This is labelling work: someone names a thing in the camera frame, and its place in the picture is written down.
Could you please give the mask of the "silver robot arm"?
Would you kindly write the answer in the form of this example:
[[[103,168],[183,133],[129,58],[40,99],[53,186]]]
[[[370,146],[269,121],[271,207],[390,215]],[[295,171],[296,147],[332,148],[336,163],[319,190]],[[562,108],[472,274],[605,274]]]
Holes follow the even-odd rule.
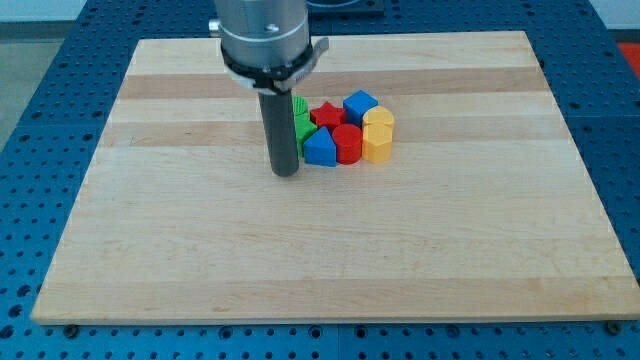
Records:
[[[329,49],[312,41],[304,0],[215,0],[209,28],[220,39],[231,78],[262,95],[284,95],[301,83]]]

